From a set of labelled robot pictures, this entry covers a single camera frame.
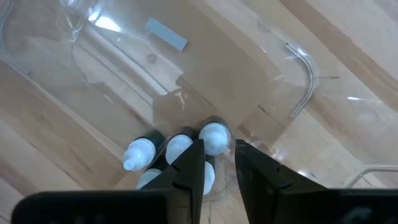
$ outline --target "white nozzle cap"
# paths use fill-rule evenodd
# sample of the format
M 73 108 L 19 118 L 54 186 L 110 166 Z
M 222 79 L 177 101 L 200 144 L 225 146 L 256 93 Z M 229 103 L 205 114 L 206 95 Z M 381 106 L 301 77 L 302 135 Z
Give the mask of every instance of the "white nozzle cap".
M 216 180 L 216 174 L 214 167 L 207 161 L 205 161 L 205 186 L 203 188 L 203 195 L 210 193 L 210 190 Z
M 124 153 L 123 167 L 125 170 L 141 170 L 148 166 L 155 157 L 156 148 L 154 143 L 146 138 L 133 141 Z
M 205 142 L 205 152 L 211 156 L 217 156 L 229 146 L 231 134 L 220 123 L 209 123 L 199 133 L 199 138 Z
M 185 150 L 187 150 L 193 141 L 190 137 L 184 134 L 174 136 L 166 147 L 166 161 L 168 164 L 174 162 Z
M 158 169 L 148 169 L 140 176 L 136 189 L 141 189 L 143 186 L 147 185 L 151 180 L 155 179 L 161 173 L 162 171 Z

